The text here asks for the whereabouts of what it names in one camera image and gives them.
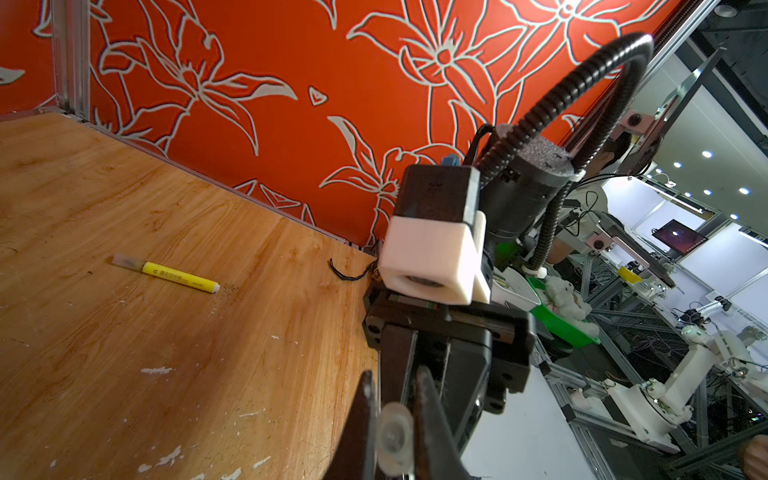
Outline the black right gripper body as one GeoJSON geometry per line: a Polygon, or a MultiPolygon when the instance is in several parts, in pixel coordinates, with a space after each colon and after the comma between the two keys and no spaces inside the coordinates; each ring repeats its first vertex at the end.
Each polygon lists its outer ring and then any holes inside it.
{"type": "Polygon", "coordinates": [[[379,354],[380,403],[411,406],[416,371],[428,368],[458,450],[483,413],[503,413],[507,395],[525,390],[536,341],[530,313],[428,302],[381,282],[369,285],[363,303],[366,341],[379,354]]]}

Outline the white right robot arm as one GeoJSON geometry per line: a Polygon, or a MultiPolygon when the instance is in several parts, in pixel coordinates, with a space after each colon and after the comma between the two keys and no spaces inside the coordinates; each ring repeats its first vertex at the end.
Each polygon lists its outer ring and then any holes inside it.
{"type": "Polygon", "coordinates": [[[494,303],[499,246],[537,227],[526,267],[540,271],[569,189],[607,141],[653,57],[650,35],[630,33],[599,48],[515,124],[484,126],[461,164],[412,165],[404,173],[378,256],[380,282],[366,297],[369,344],[382,360],[381,402],[414,403],[427,367],[457,449],[484,412],[524,389],[536,337],[527,311],[494,303]],[[576,154],[543,131],[609,73],[618,80],[576,154]]]}

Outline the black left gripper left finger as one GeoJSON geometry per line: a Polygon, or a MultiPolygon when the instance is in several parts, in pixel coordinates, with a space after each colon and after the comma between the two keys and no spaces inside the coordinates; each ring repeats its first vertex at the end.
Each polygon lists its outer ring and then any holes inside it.
{"type": "Polygon", "coordinates": [[[375,432],[378,413],[375,380],[364,371],[336,451],[323,479],[373,480],[376,472],[375,432]]]}

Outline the yellow pen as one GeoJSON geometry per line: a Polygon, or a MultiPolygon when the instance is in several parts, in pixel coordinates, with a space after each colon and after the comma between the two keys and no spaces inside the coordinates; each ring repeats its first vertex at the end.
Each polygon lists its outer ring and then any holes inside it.
{"type": "Polygon", "coordinates": [[[114,254],[111,263],[125,269],[140,272],[145,275],[160,278],[209,294],[216,294],[220,290],[220,284],[216,281],[166,267],[151,261],[137,260],[125,255],[114,254]]]}

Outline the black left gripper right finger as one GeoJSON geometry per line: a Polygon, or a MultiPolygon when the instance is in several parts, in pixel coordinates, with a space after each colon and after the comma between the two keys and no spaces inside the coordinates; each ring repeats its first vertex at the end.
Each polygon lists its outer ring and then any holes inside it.
{"type": "Polygon", "coordinates": [[[434,379],[430,370],[416,371],[413,399],[415,426],[415,478],[432,480],[470,480],[453,443],[434,379]]]}

